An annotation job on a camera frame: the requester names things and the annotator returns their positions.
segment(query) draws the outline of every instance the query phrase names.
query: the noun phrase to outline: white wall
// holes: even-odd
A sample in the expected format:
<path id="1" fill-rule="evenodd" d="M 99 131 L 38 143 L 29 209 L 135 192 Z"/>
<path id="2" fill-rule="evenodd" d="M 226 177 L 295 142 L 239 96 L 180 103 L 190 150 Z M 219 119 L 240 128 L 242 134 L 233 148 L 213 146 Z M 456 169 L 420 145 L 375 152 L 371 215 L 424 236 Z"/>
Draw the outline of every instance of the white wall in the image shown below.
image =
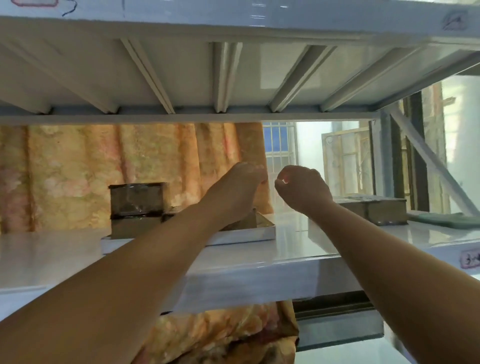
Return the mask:
<path id="1" fill-rule="evenodd" d="M 316 169 L 322 177 L 325 177 L 322 134 L 331 132 L 331 121 L 297 122 L 298 164 L 300 166 Z"/>
<path id="2" fill-rule="evenodd" d="M 480 77 L 452 76 L 442 81 L 447 167 L 480 208 Z M 452 213 L 459 212 L 451 200 Z"/>

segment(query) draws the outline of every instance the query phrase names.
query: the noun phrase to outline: window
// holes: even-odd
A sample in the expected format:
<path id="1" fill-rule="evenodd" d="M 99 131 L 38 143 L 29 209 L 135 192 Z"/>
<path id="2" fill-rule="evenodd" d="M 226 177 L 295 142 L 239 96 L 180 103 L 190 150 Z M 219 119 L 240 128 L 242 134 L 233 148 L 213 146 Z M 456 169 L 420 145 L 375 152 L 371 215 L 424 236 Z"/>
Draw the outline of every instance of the window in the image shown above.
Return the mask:
<path id="1" fill-rule="evenodd" d="M 275 179 L 283 167 L 297 164 L 295 123 L 264 122 L 263 125 L 272 207 L 275 212 L 286 211 L 288 206 L 275 190 Z"/>

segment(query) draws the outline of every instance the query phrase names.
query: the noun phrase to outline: hand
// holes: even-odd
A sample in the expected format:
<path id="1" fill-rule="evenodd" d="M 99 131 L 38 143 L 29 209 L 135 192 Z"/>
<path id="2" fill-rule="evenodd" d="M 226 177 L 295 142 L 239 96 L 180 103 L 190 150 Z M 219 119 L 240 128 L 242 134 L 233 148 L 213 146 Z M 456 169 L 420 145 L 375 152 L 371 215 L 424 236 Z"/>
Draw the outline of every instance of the hand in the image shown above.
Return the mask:
<path id="1" fill-rule="evenodd" d="M 209 188 L 200 204 L 214 213 L 221 229 L 243 219 L 252 210 L 257 187 L 267 179 L 264 167 L 237 163 Z"/>
<path id="2" fill-rule="evenodd" d="M 275 180 L 275 189 L 288 206 L 307 216 L 319 206 L 333 203 L 320 173 L 306 167 L 284 167 Z"/>

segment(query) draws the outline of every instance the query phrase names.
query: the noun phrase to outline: label sticker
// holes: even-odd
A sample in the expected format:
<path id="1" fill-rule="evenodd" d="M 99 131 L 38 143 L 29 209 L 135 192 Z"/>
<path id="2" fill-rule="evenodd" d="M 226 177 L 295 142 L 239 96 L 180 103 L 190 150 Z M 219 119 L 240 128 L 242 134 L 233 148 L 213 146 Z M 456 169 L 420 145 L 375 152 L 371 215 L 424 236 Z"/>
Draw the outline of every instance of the label sticker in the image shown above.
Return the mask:
<path id="1" fill-rule="evenodd" d="M 480 267 L 480 248 L 463 251 L 460 254 L 460 266 L 462 269 Z"/>
<path id="2" fill-rule="evenodd" d="M 443 30 L 465 30 L 468 28 L 468 11 L 455 10 L 449 12 L 443 21 Z"/>

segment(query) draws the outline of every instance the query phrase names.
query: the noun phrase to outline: white tray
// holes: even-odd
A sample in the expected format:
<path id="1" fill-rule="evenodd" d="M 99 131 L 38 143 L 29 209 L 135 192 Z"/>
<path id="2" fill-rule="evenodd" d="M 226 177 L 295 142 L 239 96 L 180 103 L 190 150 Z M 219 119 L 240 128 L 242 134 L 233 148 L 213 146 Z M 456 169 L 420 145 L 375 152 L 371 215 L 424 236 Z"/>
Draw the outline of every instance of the white tray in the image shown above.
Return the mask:
<path id="1" fill-rule="evenodd" d="M 273 240 L 275 237 L 275 224 L 262 214 L 257 213 L 257 227 L 255 229 L 219 231 L 212 236 L 207 246 L 259 242 L 263 240 Z M 110 235 L 105 236 L 100 239 L 102 254 L 111 253 L 132 240 L 133 239 L 111 239 Z"/>

